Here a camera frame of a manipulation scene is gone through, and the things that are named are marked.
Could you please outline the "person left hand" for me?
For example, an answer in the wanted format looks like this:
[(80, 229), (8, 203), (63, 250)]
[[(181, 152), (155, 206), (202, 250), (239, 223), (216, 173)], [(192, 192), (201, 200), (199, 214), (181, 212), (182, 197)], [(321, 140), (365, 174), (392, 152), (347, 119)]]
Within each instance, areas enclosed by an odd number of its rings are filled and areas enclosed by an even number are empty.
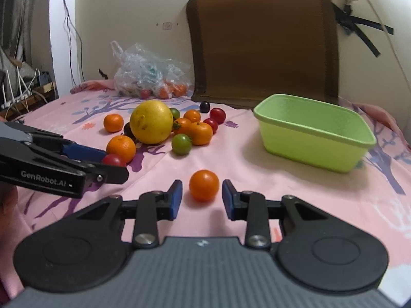
[(10, 224), (14, 209), (18, 201), (17, 187), (11, 184), (1, 183), (1, 231)]

